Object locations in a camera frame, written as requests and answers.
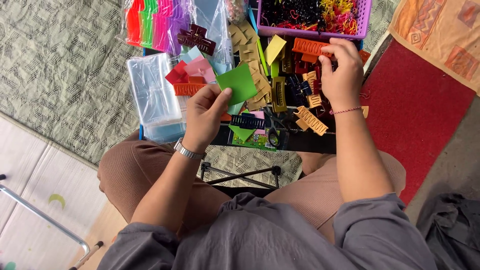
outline basket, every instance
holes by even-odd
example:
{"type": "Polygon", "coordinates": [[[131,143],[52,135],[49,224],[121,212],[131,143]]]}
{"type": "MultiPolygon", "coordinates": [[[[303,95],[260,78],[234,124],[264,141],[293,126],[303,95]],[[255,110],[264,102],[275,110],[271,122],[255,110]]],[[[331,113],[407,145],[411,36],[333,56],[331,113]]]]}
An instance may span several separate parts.
{"type": "Polygon", "coordinates": [[[272,37],[274,35],[288,35],[293,37],[304,37],[307,39],[328,39],[331,37],[344,38],[348,40],[364,39],[368,32],[368,20],[370,19],[370,10],[372,9],[372,0],[357,0],[358,17],[357,25],[358,31],[355,35],[335,34],[322,32],[321,35],[317,31],[288,29],[280,27],[271,27],[260,25],[260,18],[262,15],[262,0],[258,0],[258,14],[257,14],[257,27],[258,35],[272,37]]]}

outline brown pants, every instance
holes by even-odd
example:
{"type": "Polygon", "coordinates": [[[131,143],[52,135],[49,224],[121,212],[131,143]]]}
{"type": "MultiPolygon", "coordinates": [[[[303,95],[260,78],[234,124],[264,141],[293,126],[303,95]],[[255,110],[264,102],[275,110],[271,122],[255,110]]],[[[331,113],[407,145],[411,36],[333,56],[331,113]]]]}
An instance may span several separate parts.
{"type": "MultiPolygon", "coordinates": [[[[138,131],[112,147],[98,168],[100,189],[127,222],[138,203],[167,166],[171,145],[138,140],[138,131]]],[[[380,152],[396,193],[405,187],[405,169],[395,158],[380,152]]],[[[324,155],[324,165],[312,174],[273,191],[265,197],[272,203],[287,203],[333,242],[333,215],[343,203],[337,182],[336,156],[324,155]]],[[[220,205],[231,198],[199,178],[193,183],[181,232],[215,220],[220,205]]]]}

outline wristwatch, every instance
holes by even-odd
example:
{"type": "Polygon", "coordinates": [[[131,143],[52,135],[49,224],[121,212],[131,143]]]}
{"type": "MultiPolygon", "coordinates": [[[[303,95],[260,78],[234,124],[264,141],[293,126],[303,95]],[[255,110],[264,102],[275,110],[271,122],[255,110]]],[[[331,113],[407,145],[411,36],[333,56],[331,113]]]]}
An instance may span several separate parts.
{"type": "Polygon", "coordinates": [[[204,154],[196,154],[196,153],[193,153],[193,152],[190,152],[188,151],[187,149],[185,149],[185,147],[183,147],[183,145],[181,145],[181,142],[182,142],[183,138],[180,138],[177,143],[175,144],[175,147],[174,149],[177,150],[180,154],[188,157],[188,158],[191,158],[193,160],[203,160],[205,158],[205,153],[204,154]]]}

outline gray sleeve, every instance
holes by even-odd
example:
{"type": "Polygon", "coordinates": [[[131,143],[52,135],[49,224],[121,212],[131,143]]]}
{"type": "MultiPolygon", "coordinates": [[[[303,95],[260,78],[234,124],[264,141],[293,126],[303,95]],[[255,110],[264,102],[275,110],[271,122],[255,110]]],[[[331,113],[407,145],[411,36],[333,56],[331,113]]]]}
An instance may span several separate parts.
{"type": "Polygon", "coordinates": [[[404,208],[395,193],[343,204],[334,218],[335,245],[359,269],[437,269],[404,208]]]}
{"type": "Polygon", "coordinates": [[[165,227],[132,223],[119,232],[97,270],[169,270],[178,244],[165,227]]]}

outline bracelet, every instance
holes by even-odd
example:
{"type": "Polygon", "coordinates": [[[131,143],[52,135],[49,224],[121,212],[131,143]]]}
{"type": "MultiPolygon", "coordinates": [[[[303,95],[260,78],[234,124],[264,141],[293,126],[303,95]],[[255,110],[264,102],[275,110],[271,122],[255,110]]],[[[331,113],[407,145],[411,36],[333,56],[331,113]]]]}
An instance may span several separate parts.
{"type": "Polygon", "coordinates": [[[347,112],[347,111],[351,111],[351,110],[356,110],[356,109],[361,109],[361,106],[358,106],[358,107],[355,107],[355,108],[352,108],[352,109],[348,109],[348,110],[341,110],[341,111],[333,111],[333,109],[330,109],[330,114],[331,115],[334,115],[336,113],[342,113],[342,112],[347,112]]]}

